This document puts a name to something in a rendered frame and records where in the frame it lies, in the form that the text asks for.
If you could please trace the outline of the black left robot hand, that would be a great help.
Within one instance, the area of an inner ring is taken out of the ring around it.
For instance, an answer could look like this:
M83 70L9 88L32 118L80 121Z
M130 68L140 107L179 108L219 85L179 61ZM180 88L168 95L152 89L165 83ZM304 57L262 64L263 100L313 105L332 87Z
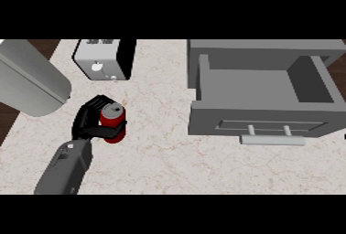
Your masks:
M121 130L125 130L127 121L124 120L117 127L102 126L100 112L102 107L114 103L105 95L97 95L80 108L71 127L71 139L91 139L99 137L105 139L114 139L118 136Z

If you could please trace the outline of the grey drawer front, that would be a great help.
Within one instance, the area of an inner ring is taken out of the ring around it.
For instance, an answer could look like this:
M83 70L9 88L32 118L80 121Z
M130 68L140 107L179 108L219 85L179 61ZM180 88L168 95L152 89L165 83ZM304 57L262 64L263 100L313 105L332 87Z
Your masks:
M235 107L220 103L192 101L188 133L191 135L248 134L254 126L259 135L282 135L288 125L291 134L318 138L346 128L346 104L296 103L275 107Z

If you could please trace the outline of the red can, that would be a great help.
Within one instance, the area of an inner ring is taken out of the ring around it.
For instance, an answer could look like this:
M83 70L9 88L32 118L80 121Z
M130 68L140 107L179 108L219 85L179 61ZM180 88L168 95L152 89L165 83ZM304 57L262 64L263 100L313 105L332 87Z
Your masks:
M125 120L125 110L123 106L117 102L106 104L102 107L102 112L100 112L102 126L117 127L124 120ZM118 136L114 139L105 139L105 141L109 144L115 144L123 140L124 135L125 135L125 130L121 130Z

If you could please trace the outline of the grey open drawer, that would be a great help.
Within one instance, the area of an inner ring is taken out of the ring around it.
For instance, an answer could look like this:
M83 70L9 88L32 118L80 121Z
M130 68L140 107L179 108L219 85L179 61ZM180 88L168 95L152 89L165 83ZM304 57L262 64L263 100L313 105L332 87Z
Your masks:
M318 56L300 57L287 70L213 69L210 57L199 56L195 101L235 107L346 104Z

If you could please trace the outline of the white and black toaster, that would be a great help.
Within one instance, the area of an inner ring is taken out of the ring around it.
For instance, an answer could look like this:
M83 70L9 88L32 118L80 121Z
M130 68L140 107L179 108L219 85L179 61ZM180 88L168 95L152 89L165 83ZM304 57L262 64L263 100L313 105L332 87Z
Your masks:
M128 80L134 39L80 39L72 61L90 80Z

